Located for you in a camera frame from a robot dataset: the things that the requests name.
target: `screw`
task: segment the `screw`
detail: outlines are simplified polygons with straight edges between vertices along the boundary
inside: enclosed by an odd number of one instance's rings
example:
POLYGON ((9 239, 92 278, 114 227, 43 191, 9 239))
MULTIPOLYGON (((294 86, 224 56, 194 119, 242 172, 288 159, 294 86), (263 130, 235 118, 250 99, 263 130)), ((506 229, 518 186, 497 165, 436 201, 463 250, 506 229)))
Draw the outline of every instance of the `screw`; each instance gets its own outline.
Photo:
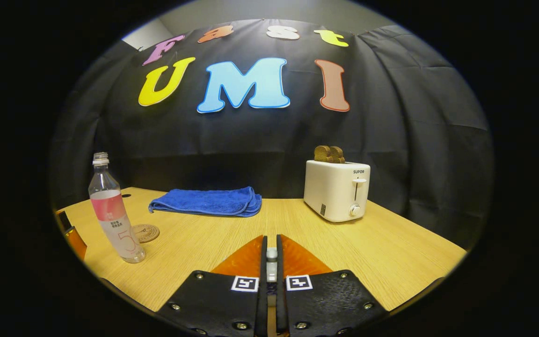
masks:
POLYGON ((236 324, 235 324, 235 327, 236 327, 238 330, 247 330, 247 329, 248 329, 248 325, 247 325, 246 323, 243 323, 243 322, 236 323, 236 324))

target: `yellow letter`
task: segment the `yellow letter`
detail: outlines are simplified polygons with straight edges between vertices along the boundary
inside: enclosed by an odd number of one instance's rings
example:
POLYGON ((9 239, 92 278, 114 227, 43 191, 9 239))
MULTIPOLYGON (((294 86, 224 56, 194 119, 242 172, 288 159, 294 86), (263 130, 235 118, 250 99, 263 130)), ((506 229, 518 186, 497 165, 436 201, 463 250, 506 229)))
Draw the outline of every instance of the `yellow letter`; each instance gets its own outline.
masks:
POLYGON ((339 45, 340 47, 348 47, 349 44, 338 40, 338 38, 344 38, 331 30, 313 30, 314 33, 319 33, 321 39, 329 44, 339 45))
POLYGON ((176 88, 180 84, 180 81, 182 81, 182 77, 184 76, 184 71, 186 71, 186 67, 194 60, 195 58, 186 58, 176 62, 174 64, 174 68, 176 69, 174 70, 172 77, 169 79, 168 85, 166 85, 165 88, 159 91, 155 91, 155 85, 157 84, 157 81, 159 80, 161 74, 169 67, 161 66, 156 70, 152 70, 150 73, 148 73, 147 80, 143 85, 143 89, 141 89, 141 94, 139 94, 138 96, 138 103, 146 107, 162 102, 163 100, 168 98, 174 92, 174 90, 176 90, 176 88))

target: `bottle label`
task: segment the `bottle label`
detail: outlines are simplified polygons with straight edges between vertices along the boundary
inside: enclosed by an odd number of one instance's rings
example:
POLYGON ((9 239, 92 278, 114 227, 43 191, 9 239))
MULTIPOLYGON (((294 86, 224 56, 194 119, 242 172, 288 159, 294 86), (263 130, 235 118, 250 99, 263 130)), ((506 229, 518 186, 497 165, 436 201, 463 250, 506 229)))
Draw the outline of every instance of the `bottle label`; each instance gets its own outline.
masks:
POLYGON ((120 256, 131 258, 142 251, 143 248, 126 215, 120 192, 110 198, 92 198, 90 202, 93 204, 103 232, 120 256))

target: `plastic water bottle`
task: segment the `plastic water bottle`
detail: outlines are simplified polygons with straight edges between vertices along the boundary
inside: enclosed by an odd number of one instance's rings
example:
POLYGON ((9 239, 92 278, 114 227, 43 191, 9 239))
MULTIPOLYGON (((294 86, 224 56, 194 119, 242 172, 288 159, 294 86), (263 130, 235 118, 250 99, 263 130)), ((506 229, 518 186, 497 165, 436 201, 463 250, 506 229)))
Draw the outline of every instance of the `plastic water bottle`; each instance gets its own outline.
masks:
POLYGON ((120 257, 129 263, 139 263, 146 254, 138 242, 137 236, 126 215, 120 184, 109 174, 107 152, 98 152, 93 156, 95 175, 88 186, 90 202, 95 214, 120 257))

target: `pink label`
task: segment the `pink label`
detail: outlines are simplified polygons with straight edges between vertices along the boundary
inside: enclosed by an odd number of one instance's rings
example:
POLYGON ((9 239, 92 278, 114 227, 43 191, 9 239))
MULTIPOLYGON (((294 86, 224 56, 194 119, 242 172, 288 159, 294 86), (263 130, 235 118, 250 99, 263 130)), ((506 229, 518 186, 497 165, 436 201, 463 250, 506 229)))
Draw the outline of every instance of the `pink label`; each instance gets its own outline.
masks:
POLYGON ((91 199, 90 202, 100 221, 116 220, 126 215, 121 194, 107 199, 91 199))

